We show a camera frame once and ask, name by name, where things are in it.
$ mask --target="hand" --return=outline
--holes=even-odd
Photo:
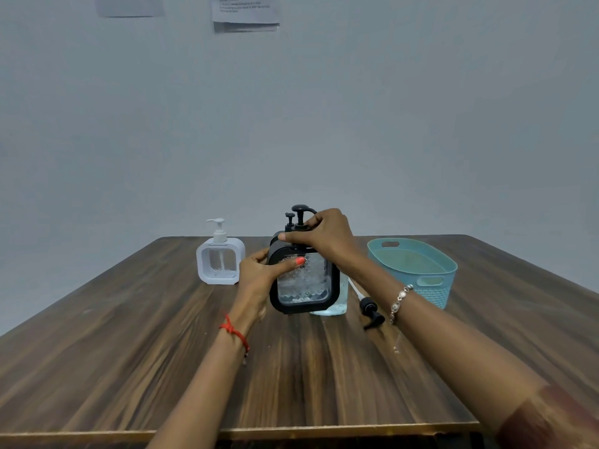
[[[257,320],[263,319],[266,299],[277,277],[305,263],[304,257],[296,257],[268,265],[267,255],[268,247],[246,257],[239,264],[239,288],[229,316],[243,334],[247,334]]]
[[[349,262],[362,255],[356,246],[348,218],[340,210],[334,208],[319,211],[305,224],[312,230],[281,233],[279,239],[312,246],[320,255],[346,273]]]

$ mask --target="wood grain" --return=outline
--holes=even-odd
[[[363,249],[372,238],[358,238]],[[468,236],[413,238],[458,263],[447,312],[599,416],[596,293]],[[236,286],[199,280],[195,250],[205,240],[158,239],[2,336],[0,438],[157,429],[236,293]],[[250,253],[269,239],[242,240]],[[394,352],[394,327],[365,333],[365,322],[352,289],[345,316],[284,316],[269,308],[250,335],[251,356],[236,378],[223,436],[479,428],[405,338]]]

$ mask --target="forearm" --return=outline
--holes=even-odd
[[[404,286],[364,256],[351,259],[346,270],[387,312]],[[547,384],[481,332],[414,292],[402,300],[397,318],[408,340],[464,405],[494,432]]]
[[[249,330],[241,325],[237,329],[242,333]],[[244,353],[241,340],[221,329],[189,387],[148,448],[214,448]]]

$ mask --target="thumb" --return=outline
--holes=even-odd
[[[311,245],[311,238],[312,232],[283,232],[279,234],[279,239],[281,241],[292,242],[293,244]]]
[[[304,257],[295,257],[288,258],[284,262],[280,262],[277,264],[273,264],[268,266],[273,278],[279,277],[281,274],[285,274],[286,272],[293,271],[294,269],[299,268],[302,264],[305,263]]]

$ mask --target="black soap dispenser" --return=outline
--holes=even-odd
[[[291,211],[297,213],[298,221],[293,224],[294,212],[288,212],[285,232],[311,230],[304,224],[304,212],[316,211],[306,205],[295,205]],[[277,264],[289,257],[304,257],[305,263],[287,272],[273,282],[270,302],[284,314],[299,314],[326,310],[339,298],[339,269],[324,259],[315,249],[279,240],[277,232],[270,241],[268,264]]]

